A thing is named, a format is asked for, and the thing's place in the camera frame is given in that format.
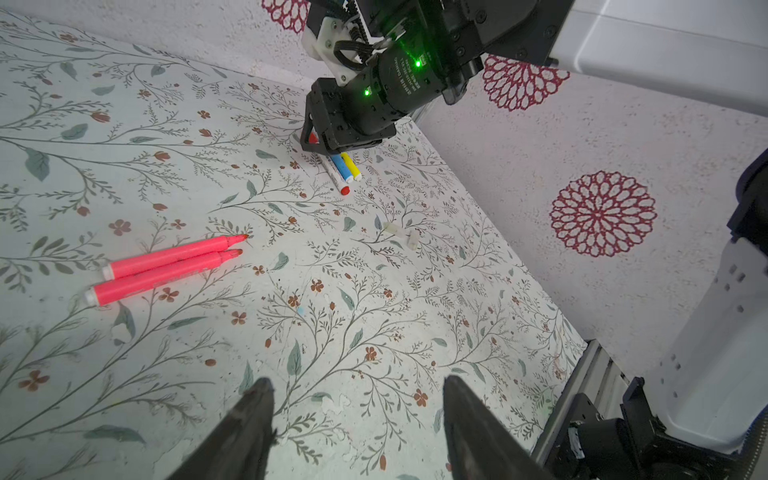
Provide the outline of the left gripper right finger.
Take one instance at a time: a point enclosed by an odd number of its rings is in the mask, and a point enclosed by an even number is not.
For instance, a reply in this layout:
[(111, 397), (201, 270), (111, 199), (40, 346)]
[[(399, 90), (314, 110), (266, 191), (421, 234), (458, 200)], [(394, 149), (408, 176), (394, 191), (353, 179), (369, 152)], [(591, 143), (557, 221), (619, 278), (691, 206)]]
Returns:
[(550, 479), (460, 377), (443, 385), (444, 428), (454, 479)]

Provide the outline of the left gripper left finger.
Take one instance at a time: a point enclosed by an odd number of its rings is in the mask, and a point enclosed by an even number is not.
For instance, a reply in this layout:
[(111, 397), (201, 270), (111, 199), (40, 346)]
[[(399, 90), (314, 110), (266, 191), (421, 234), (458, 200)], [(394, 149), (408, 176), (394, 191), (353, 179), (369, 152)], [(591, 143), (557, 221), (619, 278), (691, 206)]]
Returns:
[(169, 478), (263, 480), (276, 442), (274, 403), (272, 382), (256, 380)]

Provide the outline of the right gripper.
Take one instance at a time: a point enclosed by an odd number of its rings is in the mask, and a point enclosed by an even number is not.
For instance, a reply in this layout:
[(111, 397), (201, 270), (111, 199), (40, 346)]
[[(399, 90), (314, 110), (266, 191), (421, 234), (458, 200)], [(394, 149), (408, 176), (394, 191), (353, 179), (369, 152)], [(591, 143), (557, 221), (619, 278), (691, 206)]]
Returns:
[[(309, 135), (315, 131), (319, 143), (309, 143)], [(306, 96), (305, 118), (299, 144), (303, 151), (320, 155), (341, 154), (375, 147), (397, 134), (390, 122), (374, 133), (364, 133), (346, 117), (343, 110), (342, 88), (332, 78), (316, 80)]]

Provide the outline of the blue highlighter pen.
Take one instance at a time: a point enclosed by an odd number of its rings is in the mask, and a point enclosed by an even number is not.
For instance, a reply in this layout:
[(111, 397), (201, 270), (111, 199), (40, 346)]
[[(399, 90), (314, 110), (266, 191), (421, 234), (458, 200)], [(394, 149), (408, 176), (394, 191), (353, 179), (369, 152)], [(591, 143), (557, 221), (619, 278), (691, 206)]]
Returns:
[(346, 162), (340, 154), (332, 154), (330, 156), (332, 163), (338, 171), (340, 177), (347, 183), (354, 180), (354, 176), (350, 169), (347, 167)]

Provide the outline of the yellow highlighter pen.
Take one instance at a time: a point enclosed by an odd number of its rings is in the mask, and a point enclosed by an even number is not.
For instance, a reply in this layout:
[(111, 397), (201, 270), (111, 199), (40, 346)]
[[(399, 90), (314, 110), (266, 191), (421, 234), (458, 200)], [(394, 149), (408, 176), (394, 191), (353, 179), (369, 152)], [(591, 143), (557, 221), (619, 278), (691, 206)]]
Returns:
[(346, 152), (343, 152), (341, 154), (341, 157), (342, 157), (342, 159), (343, 159), (343, 161), (345, 163), (346, 168), (352, 174), (352, 177), (356, 181), (360, 181), (362, 179), (362, 173), (359, 170), (359, 168), (357, 167), (357, 165), (355, 164), (355, 162), (353, 161), (352, 157), (348, 153), (346, 153)]

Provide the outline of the white marker pen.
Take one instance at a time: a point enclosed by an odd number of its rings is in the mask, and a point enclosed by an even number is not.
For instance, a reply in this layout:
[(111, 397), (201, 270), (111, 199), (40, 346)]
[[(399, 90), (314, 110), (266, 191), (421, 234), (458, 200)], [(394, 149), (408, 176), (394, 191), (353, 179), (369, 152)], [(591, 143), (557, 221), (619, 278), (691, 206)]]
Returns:
[(347, 183), (340, 177), (339, 172), (337, 171), (335, 165), (330, 160), (329, 157), (320, 155), (320, 164), (325, 169), (326, 173), (328, 174), (331, 182), (333, 183), (336, 190), (342, 195), (346, 196), (349, 195), (351, 192), (350, 187), (347, 185)]

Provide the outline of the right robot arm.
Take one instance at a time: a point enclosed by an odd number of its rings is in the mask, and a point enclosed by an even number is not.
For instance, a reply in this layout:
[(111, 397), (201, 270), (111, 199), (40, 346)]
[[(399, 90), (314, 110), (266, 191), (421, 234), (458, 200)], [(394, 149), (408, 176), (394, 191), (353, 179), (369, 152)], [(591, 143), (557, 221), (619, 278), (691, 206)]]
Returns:
[[(313, 1), (305, 51), (330, 76), (306, 98), (301, 147), (379, 145), (436, 98), (457, 103), (482, 56), (565, 70), (763, 115), (763, 1)], [(767, 475), (767, 159), (736, 186), (730, 242), (669, 354), (605, 419), (584, 393), (532, 453), (449, 376), (456, 479), (763, 479)]]

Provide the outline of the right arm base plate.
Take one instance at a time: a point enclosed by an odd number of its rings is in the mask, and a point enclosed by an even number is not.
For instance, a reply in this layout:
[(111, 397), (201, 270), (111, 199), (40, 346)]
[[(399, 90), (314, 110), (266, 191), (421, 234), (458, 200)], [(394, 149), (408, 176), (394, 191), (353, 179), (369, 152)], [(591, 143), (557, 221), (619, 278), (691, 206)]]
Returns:
[(592, 423), (572, 423), (568, 428), (568, 446), (561, 454), (572, 453), (576, 467), (556, 466), (556, 479), (650, 479), (652, 473), (639, 465), (631, 446), (629, 423), (622, 418)]

